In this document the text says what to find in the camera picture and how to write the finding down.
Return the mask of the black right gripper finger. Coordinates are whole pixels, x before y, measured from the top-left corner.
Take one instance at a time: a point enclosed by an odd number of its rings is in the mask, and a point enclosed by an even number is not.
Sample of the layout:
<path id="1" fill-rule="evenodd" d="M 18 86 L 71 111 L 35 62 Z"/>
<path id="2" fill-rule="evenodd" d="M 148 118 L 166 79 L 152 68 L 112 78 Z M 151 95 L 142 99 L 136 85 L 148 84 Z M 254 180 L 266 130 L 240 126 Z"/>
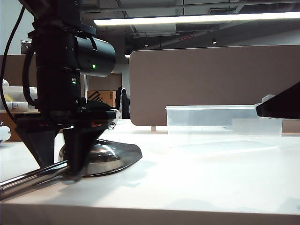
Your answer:
<path id="1" fill-rule="evenodd" d="M 256 108 L 259 117 L 300 119 L 300 83 L 261 103 Z"/>

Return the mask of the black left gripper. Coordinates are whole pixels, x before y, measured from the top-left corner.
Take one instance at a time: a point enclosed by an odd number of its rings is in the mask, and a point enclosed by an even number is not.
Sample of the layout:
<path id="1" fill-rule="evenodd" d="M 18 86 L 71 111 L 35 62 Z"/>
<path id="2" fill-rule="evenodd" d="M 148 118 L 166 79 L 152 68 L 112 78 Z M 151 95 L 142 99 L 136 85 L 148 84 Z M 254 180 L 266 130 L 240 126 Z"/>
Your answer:
<path id="1" fill-rule="evenodd" d="M 106 103 L 81 96 L 79 70 L 38 67 L 37 98 L 30 96 L 29 68 L 22 71 L 23 93 L 35 113 L 15 115 L 15 131 L 43 168 L 54 163 L 54 139 L 64 129 L 64 157 L 71 177 L 82 177 L 87 157 L 96 139 L 120 117 L 118 110 Z"/>

